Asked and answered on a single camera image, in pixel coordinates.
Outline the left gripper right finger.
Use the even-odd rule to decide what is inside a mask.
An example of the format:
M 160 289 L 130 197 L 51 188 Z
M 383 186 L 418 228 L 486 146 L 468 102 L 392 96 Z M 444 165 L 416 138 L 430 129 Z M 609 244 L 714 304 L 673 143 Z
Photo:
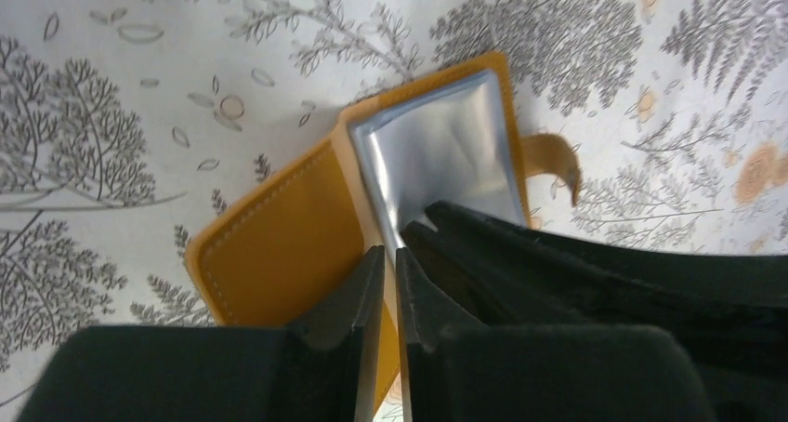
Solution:
M 433 284 L 409 249 L 397 250 L 395 271 L 405 419 L 451 421 L 440 342 L 446 332 L 485 324 Z

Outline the yellow leather card holder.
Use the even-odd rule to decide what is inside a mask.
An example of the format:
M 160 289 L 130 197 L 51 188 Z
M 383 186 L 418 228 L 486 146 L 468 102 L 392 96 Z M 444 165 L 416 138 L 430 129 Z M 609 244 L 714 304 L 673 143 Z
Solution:
M 291 421 L 289 326 L 373 246 L 385 249 L 374 413 L 401 383 L 396 252 L 401 231 L 445 201 L 530 227 L 526 180 L 552 174 L 577 196 L 561 136 L 519 133 L 506 57 L 488 52 L 357 102 L 314 148 L 188 244 L 187 271 L 216 327 L 197 373 L 229 385 L 253 420 Z

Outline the floral patterned table mat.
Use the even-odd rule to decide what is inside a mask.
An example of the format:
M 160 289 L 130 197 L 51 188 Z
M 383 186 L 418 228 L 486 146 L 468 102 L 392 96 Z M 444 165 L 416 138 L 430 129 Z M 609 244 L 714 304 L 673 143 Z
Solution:
M 99 323 L 205 326 L 192 235 L 348 104 L 497 50 L 583 189 L 534 228 L 787 249 L 787 0 L 1 0 L 1 417 Z

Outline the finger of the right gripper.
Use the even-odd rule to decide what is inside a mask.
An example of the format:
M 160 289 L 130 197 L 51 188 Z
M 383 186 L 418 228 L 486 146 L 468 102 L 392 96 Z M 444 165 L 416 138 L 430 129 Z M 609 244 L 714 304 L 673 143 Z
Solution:
M 440 342 L 451 421 L 783 421 L 787 258 L 650 252 L 436 202 L 401 231 L 485 324 Z

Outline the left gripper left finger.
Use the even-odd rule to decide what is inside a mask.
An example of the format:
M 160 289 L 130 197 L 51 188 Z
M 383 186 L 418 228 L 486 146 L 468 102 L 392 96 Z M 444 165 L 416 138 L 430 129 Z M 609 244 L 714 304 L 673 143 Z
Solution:
M 289 329 L 291 421 L 369 421 L 382 314 L 385 249 L 371 247 Z

